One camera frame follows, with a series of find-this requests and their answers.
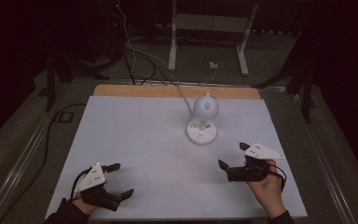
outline dark background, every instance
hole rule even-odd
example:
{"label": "dark background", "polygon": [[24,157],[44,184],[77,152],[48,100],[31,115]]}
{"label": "dark background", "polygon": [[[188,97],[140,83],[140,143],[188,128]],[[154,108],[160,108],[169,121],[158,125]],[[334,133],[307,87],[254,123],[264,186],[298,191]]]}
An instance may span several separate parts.
{"label": "dark background", "polygon": [[[86,5],[90,1],[77,2]],[[128,22],[150,38],[157,34],[156,23],[170,23],[170,1],[121,2]],[[178,1],[178,8],[189,13],[249,13],[233,7],[235,1],[205,2]],[[90,15],[74,10],[78,8],[74,4],[76,1],[0,1],[0,128],[34,90],[33,78],[46,69],[46,49],[72,43],[63,49],[92,58],[92,40],[86,28],[93,26],[79,19]],[[358,1],[261,1],[254,29],[258,34],[303,32],[287,61],[316,62],[314,83],[321,87],[358,159]]]}

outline white tabletop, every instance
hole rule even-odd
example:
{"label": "white tabletop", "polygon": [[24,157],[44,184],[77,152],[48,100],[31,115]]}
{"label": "white tabletop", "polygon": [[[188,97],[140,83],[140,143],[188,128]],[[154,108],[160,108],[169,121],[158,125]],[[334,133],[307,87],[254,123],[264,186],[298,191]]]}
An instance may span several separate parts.
{"label": "white tabletop", "polygon": [[[98,209],[94,220],[238,219],[266,217],[244,182],[228,182],[219,168],[243,166],[239,142],[254,142],[284,154],[263,100],[217,99],[216,139],[198,146],[186,137],[190,121],[181,98],[91,96],[62,169],[47,216],[68,198],[77,175],[99,162],[121,163],[105,174],[108,192],[134,189],[116,212]],[[293,217],[307,212],[287,160],[283,201]]]}

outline gray carpet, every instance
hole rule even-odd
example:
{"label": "gray carpet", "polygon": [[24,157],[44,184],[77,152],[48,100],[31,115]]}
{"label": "gray carpet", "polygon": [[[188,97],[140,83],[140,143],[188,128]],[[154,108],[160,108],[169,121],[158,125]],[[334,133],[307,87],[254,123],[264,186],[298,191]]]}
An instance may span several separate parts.
{"label": "gray carpet", "polygon": [[[277,74],[295,42],[295,38],[284,35],[251,35],[245,51],[251,75],[241,77],[232,43],[217,46],[181,46],[178,49],[177,70],[172,73],[182,82],[200,83],[209,80],[213,73],[208,68],[209,61],[217,62],[216,76],[212,84],[246,86]],[[133,47],[168,60],[169,42],[162,38],[153,43],[134,40]],[[169,76],[162,64],[161,70]],[[138,58],[136,73],[152,74],[152,67]],[[102,83],[80,72],[71,84],[57,81],[58,101],[53,111],[65,106],[86,103],[94,88]],[[111,77],[104,83],[131,83],[127,68],[120,62],[104,71]],[[163,77],[154,76],[155,80]],[[19,110],[0,130],[0,187],[17,158],[29,143],[35,143],[35,153],[18,186],[8,199],[11,204],[25,189],[36,174],[43,160],[47,128],[40,134],[39,141],[34,139],[35,130],[43,120],[50,118],[45,112],[47,99],[38,96],[46,86],[46,73],[35,79],[37,90],[28,97]],[[281,89],[287,80],[276,83],[277,88],[261,90],[270,115],[280,137],[282,147],[291,165],[296,183],[308,217],[299,218],[296,223],[358,223],[358,163],[351,153],[342,131],[325,104],[317,87],[312,89],[314,107],[310,111],[311,124],[307,124],[298,114],[297,96],[287,95]],[[35,183],[10,209],[2,223],[42,223],[51,195],[60,176],[68,150],[76,134],[84,106],[68,109],[74,112],[71,123],[54,123],[49,134],[48,160]],[[222,221],[219,223],[239,223]],[[265,219],[252,220],[252,223],[267,223]]]}

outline desk lamp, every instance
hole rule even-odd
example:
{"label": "desk lamp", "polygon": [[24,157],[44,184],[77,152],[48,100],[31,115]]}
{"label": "desk lamp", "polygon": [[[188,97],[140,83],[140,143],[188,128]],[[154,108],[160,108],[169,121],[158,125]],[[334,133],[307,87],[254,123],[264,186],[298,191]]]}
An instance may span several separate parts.
{"label": "desk lamp", "polygon": [[193,118],[187,125],[187,136],[195,144],[207,145],[215,139],[217,130],[211,121],[219,113],[216,99],[206,93],[196,100],[193,106]]}

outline human hand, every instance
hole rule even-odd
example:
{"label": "human hand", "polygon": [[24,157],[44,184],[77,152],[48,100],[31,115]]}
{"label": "human hand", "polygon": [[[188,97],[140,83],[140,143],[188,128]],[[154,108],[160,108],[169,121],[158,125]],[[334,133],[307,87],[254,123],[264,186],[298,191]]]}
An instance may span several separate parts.
{"label": "human hand", "polygon": [[[269,170],[277,173],[276,162],[266,160],[270,164]],[[277,175],[267,175],[260,182],[246,182],[254,193],[257,201],[264,207],[269,218],[275,218],[286,212],[281,195],[282,179]]]}
{"label": "human hand", "polygon": [[91,215],[98,206],[91,205],[89,203],[85,203],[80,196],[80,193],[77,193],[75,198],[72,200],[72,204],[74,204],[78,209],[80,209],[84,214]]}

